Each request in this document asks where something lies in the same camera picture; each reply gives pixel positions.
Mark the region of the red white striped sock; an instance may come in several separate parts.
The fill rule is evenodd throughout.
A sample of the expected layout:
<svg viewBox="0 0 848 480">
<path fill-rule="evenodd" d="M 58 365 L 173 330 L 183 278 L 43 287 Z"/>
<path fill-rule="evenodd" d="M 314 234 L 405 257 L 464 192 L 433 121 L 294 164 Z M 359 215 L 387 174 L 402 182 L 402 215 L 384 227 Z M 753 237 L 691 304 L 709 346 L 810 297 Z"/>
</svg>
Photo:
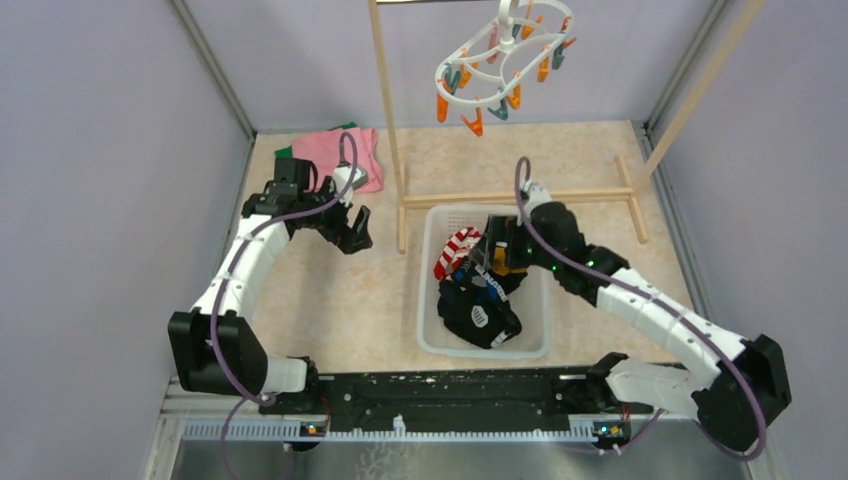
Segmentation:
<svg viewBox="0 0 848 480">
<path fill-rule="evenodd" d="M 481 232 L 474 227 L 465 227 L 453 233 L 436 259 L 433 267 L 434 278 L 442 281 L 458 271 L 481 236 Z"/>
</svg>

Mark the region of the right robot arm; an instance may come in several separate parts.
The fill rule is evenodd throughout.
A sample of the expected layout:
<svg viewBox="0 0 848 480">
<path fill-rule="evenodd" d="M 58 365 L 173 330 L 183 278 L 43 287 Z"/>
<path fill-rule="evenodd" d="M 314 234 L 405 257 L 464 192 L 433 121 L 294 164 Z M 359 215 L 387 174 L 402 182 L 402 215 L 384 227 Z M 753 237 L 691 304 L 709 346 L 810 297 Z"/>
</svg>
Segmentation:
<svg viewBox="0 0 848 480">
<path fill-rule="evenodd" d="M 766 446 L 767 429 L 790 405 L 781 346 L 707 320 L 651 285 L 629 262 L 586 242 L 574 214 L 546 202 L 527 215 L 490 216 L 477 246 L 487 267 L 549 271 L 568 293 L 636 328 L 677 363 L 645 363 L 609 353 L 593 367 L 589 404 L 612 412 L 649 405 L 694 421 L 722 451 L 742 460 Z"/>
</svg>

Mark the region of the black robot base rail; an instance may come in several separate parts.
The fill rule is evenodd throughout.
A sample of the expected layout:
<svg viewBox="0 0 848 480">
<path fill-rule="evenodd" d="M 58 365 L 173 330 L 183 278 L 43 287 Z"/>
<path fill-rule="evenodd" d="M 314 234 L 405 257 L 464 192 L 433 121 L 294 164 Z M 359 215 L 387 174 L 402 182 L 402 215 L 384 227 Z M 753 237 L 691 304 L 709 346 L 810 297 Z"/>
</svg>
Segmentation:
<svg viewBox="0 0 848 480">
<path fill-rule="evenodd" d="M 587 366 L 334 373 L 280 394 L 263 415 L 299 424 L 300 440 L 596 441 L 619 420 L 650 416 L 622 403 Z"/>
</svg>

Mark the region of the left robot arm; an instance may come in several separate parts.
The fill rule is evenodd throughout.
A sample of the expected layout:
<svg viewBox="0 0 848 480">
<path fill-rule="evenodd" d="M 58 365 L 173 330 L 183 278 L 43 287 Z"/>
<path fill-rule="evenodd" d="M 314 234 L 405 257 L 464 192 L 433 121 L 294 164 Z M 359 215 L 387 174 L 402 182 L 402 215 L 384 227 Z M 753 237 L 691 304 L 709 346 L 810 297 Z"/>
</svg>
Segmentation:
<svg viewBox="0 0 848 480">
<path fill-rule="evenodd" d="M 168 322 L 177 376 L 186 391 L 238 396 L 267 404 L 271 396 L 297 413 L 319 404 L 306 358 L 269 355 L 251 320 L 271 267 L 299 230 L 313 230 L 344 254 L 372 247 L 370 211 L 348 213 L 368 175 L 357 160 L 340 159 L 318 175 L 313 162 L 278 158 L 262 191 L 244 202 L 231 247 L 205 292 Z"/>
</svg>

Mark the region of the white round clip hanger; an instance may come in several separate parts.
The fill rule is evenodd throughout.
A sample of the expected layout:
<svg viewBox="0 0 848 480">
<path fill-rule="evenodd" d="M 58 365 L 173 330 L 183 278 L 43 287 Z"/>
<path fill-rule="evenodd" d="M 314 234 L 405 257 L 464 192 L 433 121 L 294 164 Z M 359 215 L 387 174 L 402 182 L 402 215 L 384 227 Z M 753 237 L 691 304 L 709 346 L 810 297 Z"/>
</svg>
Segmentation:
<svg viewBox="0 0 848 480">
<path fill-rule="evenodd" d="M 522 86 L 546 82 L 576 41 L 575 15 L 562 1 L 501 1 L 492 20 L 435 69 L 435 117 L 456 113 L 474 135 L 522 106 Z"/>
</svg>

